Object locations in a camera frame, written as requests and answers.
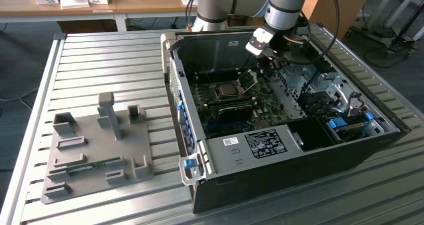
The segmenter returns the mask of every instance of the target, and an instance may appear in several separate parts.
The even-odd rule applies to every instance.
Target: robotic arm
[[[247,50],[258,57],[272,57],[275,51],[270,43],[276,35],[290,32],[296,26],[306,0],[270,0],[266,12],[266,24],[259,27],[246,45]]]
[[[228,14],[251,15],[254,17],[266,16],[266,23],[259,27],[246,45],[247,50],[256,57],[278,58],[280,51],[288,43],[287,35],[296,28],[296,23],[306,0],[199,0],[198,18],[194,24],[194,31],[226,30]],[[335,0],[339,31],[339,9]],[[328,49],[314,60],[316,62],[328,52]]]

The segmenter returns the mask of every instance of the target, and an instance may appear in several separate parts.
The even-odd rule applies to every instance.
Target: aluminum slotted table
[[[415,129],[354,170],[246,203],[192,214],[162,71],[160,35],[175,30],[58,36],[35,101],[0,224],[382,224],[424,222],[423,114],[340,42],[332,48],[359,80]],[[328,44],[331,35],[314,27]],[[115,109],[147,109],[152,180],[50,205],[40,202],[54,115],[98,113],[98,93]]]

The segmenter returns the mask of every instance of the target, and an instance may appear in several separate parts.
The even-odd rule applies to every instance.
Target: green circuit board
[[[290,120],[263,77],[244,74],[235,81],[194,84],[191,91],[207,138],[278,126]],[[227,110],[231,115],[235,108],[250,112],[248,118],[222,123],[220,113]]]

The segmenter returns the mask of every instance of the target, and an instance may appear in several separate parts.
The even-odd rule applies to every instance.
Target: gray fixture base
[[[116,111],[122,139],[100,115],[56,114],[42,202],[50,204],[154,177],[146,112]]]

